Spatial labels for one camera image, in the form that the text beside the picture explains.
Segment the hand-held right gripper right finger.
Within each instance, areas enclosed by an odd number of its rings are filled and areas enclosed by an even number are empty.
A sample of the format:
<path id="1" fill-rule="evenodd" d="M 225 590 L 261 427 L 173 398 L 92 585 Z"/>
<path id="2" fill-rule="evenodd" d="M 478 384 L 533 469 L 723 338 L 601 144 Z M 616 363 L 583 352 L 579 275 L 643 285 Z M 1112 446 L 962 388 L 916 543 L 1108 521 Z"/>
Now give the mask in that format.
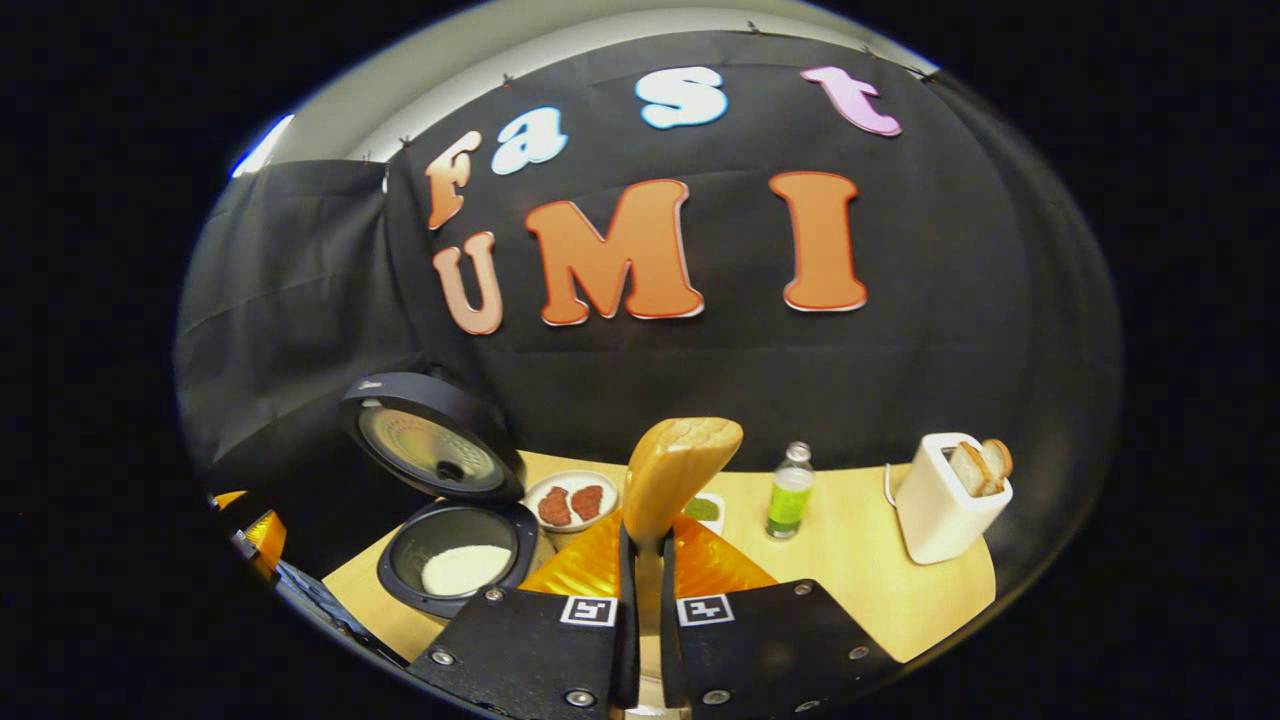
<path id="1" fill-rule="evenodd" d="M 817 580 L 773 582 L 681 516 L 664 539 L 660 671 L 694 719 L 832 719 L 902 665 Z"/>

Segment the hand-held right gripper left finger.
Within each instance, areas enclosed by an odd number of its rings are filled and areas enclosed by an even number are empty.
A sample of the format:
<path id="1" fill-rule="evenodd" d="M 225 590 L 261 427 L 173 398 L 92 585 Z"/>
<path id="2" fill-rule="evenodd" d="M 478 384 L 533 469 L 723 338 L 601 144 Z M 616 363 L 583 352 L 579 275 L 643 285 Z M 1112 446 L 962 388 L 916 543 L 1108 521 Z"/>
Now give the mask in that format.
<path id="1" fill-rule="evenodd" d="M 602 592 L 489 585 L 411 662 L 425 692 L 485 719 L 621 719 L 637 700 L 640 644 L 632 561 L 618 511 L 540 569 L 603 569 Z"/>

